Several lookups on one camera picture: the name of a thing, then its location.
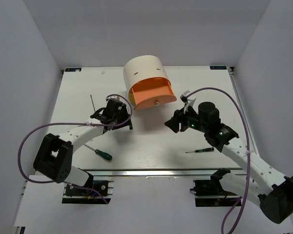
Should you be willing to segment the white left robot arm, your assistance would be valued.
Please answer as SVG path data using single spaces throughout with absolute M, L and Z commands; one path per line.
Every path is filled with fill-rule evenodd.
M 73 154 L 95 137 L 110 130 L 129 126 L 132 129 L 127 106 L 111 98 L 106 107 L 97 110 L 87 121 L 59 135 L 47 134 L 41 143 L 33 167 L 56 183 L 76 185 L 87 195 L 93 190 L 93 176 L 72 165 Z

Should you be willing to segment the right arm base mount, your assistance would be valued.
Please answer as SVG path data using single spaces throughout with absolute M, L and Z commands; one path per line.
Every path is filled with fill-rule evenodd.
M 240 197 L 225 191 L 220 185 L 220 179 L 230 173 L 229 169 L 221 168 L 213 173 L 209 179 L 193 181 L 193 188 L 189 192 L 194 195 L 196 207 L 231 207 L 236 202 L 241 206 Z

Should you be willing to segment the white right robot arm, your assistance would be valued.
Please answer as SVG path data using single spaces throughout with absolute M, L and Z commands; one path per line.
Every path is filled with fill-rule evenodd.
M 228 191 L 243 196 L 247 188 L 247 200 L 276 224 L 293 213 L 293 176 L 284 175 L 249 151 L 238 133 L 221 123 L 219 110 L 213 103 L 199 104 L 197 112 L 187 104 L 176 110 L 165 125 L 175 133 L 188 128 L 204 133 L 208 144 L 233 160 L 254 180 L 247 182 L 229 170 L 220 169 L 211 176 L 210 187 L 214 193 L 220 195 Z

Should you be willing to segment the orange drawer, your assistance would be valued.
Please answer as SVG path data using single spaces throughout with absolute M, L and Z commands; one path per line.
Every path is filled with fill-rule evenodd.
M 128 97 L 134 105 L 134 110 L 147 109 L 177 100 L 170 81 L 160 77 L 137 82 L 129 90 Z

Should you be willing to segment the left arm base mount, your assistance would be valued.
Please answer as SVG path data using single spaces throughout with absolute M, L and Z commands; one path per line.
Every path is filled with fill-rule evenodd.
M 62 204 L 87 204 L 87 205 L 107 205 L 113 195 L 114 181 L 110 178 L 94 177 L 92 190 L 83 190 L 71 184 L 65 184 Z

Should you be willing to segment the black green precision screwdriver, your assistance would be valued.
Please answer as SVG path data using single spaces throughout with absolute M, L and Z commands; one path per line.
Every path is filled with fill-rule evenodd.
M 197 150 L 194 150 L 194 151 L 186 152 L 186 154 L 189 154 L 189 153 L 206 153 L 206 152 L 213 152 L 213 151 L 214 151 L 214 147 L 209 147 L 209 148 L 197 149 Z

